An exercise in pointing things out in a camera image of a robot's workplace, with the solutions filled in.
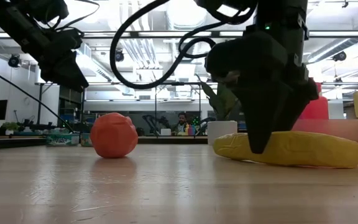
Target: ceiling light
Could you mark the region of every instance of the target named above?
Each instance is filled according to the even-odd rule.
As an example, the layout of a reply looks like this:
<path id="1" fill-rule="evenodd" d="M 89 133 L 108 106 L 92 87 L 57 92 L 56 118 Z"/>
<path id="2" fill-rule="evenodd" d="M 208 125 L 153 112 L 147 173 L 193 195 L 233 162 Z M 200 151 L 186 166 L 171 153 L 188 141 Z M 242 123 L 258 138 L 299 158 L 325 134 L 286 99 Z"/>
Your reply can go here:
<path id="1" fill-rule="evenodd" d="M 139 37 L 172 37 L 172 38 L 181 38 L 185 34 L 186 31 L 162 31 L 162 32 L 139 32 Z M 199 32 L 193 37 L 209 37 L 211 36 L 211 32 Z"/>
<path id="2" fill-rule="evenodd" d="M 341 37 L 345 37 L 345 38 L 351 38 L 353 36 L 358 37 L 358 30 L 352 31 L 352 30 L 347 30 L 347 31 L 310 31 L 310 37 L 332 37 L 335 36 L 337 38 L 341 38 Z"/>
<path id="3" fill-rule="evenodd" d="M 109 102 L 109 100 L 85 100 L 86 102 Z"/>
<path id="4" fill-rule="evenodd" d="M 221 31 L 219 32 L 221 37 L 242 37 L 242 31 Z"/>
<path id="5" fill-rule="evenodd" d="M 353 100 L 350 100 L 350 99 L 327 99 L 328 101 L 340 101 L 340 102 L 350 102 L 350 101 L 353 101 Z"/>
<path id="6" fill-rule="evenodd" d="M 160 103 L 188 103 L 188 102 L 191 102 L 194 100 L 192 100 L 192 99 L 189 99 L 189 100 L 177 99 L 177 100 L 157 100 L 157 101 L 159 101 Z"/>
<path id="7" fill-rule="evenodd" d="M 109 82 L 94 82 L 94 83 L 89 83 L 89 85 L 111 85 L 111 83 L 109 83 Z"/>
<path id="8" fill-rule="evenodd" d="M 137 101 L 136 99 L 118 99 L 113 101 Z"/>

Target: red object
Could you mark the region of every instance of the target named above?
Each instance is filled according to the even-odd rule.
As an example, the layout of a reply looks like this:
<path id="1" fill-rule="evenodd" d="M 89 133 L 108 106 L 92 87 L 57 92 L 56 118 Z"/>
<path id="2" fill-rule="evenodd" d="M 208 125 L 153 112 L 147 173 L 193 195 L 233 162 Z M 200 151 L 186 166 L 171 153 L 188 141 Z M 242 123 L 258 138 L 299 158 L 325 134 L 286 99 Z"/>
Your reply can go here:
<path id="1" fill-rule="evenodd" d="M 321 83 L 316 83 L 316 85 L 318 91 L 321 92 Z M 327 98 L 320 96 L 317 100 L 310 101 L 299 119 L 329 119 Z"/>
<path id="2" fill-rule="evenodd" d="M 130 118 L 110 113 L 96 119 L 91 130 L 92 145 L 103 158 L 120 158 L 132 152 L 137 133 Z"/>
<path id="3" fill-rule="evenodd" d="M 358 143 L 358 119 L 299 119 L 292 131 L 328 134 Z"/>

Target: person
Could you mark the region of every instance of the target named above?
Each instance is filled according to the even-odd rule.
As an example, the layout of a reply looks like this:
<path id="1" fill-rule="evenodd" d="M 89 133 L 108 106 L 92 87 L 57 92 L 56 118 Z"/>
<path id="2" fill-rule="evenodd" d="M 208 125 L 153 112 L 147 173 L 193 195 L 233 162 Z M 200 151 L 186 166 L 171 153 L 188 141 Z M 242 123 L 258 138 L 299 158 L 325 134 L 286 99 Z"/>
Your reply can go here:
<path id="1" fill-rule="evenodd" d="M 185 112 L 180 112 L 178 114 L 179 121 L 172 128 L 172 134 L 177 135 L 178 133 L 184 133 L 186 124 L 187 124 L 187 116 Z"/>

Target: orange ball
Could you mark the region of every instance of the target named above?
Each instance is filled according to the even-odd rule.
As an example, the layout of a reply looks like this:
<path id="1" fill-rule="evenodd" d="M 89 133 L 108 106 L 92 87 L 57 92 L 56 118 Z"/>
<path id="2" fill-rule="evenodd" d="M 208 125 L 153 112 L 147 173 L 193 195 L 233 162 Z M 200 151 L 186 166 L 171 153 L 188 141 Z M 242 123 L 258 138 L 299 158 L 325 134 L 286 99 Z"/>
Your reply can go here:
<path id="1" fill-rule="evenodd" d="M 91 140 L 99 156 L 120 158 L 134 150 L 137 133 L 129 117 L 109 113 L 96 119 L 91 129 Z"/>

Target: table surface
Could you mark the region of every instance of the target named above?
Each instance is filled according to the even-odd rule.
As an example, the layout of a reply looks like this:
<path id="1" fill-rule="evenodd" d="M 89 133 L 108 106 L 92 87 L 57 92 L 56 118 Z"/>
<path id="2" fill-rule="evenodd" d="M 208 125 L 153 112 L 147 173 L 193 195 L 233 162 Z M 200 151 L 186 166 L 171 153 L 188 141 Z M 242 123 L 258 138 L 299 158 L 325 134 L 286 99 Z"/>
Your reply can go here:
<path id="1" fill-rule="evenodd" d="M 358 169 L 279 167 L 204 145 L 0 150 L 0 223 L 358 224 Z"/>

